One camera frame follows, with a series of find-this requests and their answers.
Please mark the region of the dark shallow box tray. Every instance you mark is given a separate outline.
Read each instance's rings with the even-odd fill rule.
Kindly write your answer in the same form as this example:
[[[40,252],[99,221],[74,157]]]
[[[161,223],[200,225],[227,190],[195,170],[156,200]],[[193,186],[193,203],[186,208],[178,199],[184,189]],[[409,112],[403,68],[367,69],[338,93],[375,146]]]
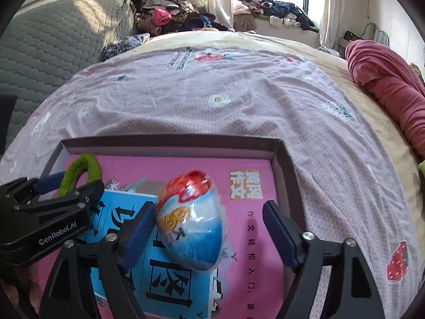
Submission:
[[[107,190],[59,252],[41,318],[281,318],[296,265],[279,215],[304,223],[284,143],[230,135],[66,140],[106,172],[165,182],[157,195]]]

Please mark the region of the right cream curtain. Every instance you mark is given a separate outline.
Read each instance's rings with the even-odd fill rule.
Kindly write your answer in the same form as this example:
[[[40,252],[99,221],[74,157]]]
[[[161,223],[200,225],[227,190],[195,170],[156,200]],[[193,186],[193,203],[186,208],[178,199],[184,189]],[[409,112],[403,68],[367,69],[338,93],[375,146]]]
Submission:
[[[334,48],[344,13],[345,0],[324,0],[324,13],[319,26],[321,45]]]

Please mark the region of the clothes pile by headboard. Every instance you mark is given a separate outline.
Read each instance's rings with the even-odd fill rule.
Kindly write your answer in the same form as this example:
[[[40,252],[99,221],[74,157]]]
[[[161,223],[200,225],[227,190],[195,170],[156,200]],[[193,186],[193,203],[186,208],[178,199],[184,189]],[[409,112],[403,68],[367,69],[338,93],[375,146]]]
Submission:
[[[135,31],[152,37],[198,30],[229,31],[214,14],[190,0],[130,0]]]

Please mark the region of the green fleece garment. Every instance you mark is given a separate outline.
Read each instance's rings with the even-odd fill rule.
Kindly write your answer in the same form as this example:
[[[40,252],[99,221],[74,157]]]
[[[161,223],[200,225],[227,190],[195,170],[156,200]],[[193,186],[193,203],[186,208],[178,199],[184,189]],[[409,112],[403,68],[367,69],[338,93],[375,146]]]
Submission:
[[[418,173],[419,173],[419,180],[421,184],[421,190],[424,191],[425,189],[425,161],[422,161],[418,165]]]

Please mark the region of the pink printed bed sheet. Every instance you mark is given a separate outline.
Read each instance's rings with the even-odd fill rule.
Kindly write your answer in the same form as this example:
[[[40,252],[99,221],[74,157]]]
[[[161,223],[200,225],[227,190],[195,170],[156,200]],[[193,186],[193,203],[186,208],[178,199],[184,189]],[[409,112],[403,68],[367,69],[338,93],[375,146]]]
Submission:
[[[338,83],[337,77],[346,79]],[[416,162],[386,113],[320,54],[140,48],[75,74],[31,115],[1,159],[1,181],[39,176],[61,140],[145,133],[276,137],[293,159],[306,221],[356,238],[387,318],[400,318],[423,272],[411,204]]]

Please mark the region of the pink quilt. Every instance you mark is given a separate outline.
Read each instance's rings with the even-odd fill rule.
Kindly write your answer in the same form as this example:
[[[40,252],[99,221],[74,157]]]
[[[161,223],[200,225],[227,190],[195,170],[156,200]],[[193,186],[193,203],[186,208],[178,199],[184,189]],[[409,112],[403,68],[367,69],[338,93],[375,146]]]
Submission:
[[[424,157],[424,85],[399,54],[372,40],[355,40],[345,51],[348,71],[399,126]]]

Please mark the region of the clothes pile on windowsill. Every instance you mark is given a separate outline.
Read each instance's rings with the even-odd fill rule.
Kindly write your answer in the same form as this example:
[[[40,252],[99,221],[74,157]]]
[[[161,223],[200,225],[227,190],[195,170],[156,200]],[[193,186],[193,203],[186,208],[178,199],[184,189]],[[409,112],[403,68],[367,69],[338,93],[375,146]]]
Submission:
[[[319,32],[319,29],[308,15],[292,2],[281,2],[275,0],[238,0],[243,2],[249,9],[254,12],[255,16],[276,16],[280,19],[289,19],[290,15],[295,21],[295,25],[299,26],[302,30]]]

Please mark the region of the pink blue book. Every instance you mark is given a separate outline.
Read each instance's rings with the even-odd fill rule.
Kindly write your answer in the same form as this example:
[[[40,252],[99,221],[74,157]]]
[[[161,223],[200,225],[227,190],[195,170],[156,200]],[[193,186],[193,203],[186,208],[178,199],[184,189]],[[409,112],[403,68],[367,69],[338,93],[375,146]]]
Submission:
[[[99,156],[105,191],[81,244],[117,233],[163,189],[158,224],[127,279],[147,318],[274,318],[283,264],[262,218],[271,162]]]

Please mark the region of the dark patterned cloth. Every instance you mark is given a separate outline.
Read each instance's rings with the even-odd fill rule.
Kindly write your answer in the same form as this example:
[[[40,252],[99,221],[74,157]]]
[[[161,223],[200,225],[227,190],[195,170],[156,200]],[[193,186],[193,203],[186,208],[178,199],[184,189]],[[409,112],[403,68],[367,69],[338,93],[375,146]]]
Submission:
[[[107,61],[115,56],[131,51],[132,49],[141,46],[150,40],[151,36],[148,33],[131,35],[123,40],[109,43],[106,45],[100,55],[102,62]]]

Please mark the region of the grey quilted headboard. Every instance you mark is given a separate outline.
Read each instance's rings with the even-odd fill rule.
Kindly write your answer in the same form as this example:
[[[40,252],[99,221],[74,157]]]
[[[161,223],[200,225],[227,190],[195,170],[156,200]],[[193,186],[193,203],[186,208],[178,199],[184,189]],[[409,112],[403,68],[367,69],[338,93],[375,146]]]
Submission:
[[[14,17],[1,36],[1,150],[31,114],[101,51],[133,33],[131,0],[58,0]]]

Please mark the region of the blue red surprise egg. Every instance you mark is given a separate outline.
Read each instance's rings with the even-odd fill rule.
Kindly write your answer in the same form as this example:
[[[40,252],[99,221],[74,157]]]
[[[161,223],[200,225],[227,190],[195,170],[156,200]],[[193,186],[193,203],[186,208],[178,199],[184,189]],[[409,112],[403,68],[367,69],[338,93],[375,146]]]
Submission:
[[[156,200],[156,225],[161,242],[177,263],[199,272],[218,264],[228,219],[205,172],[192,170],[167,183]]]

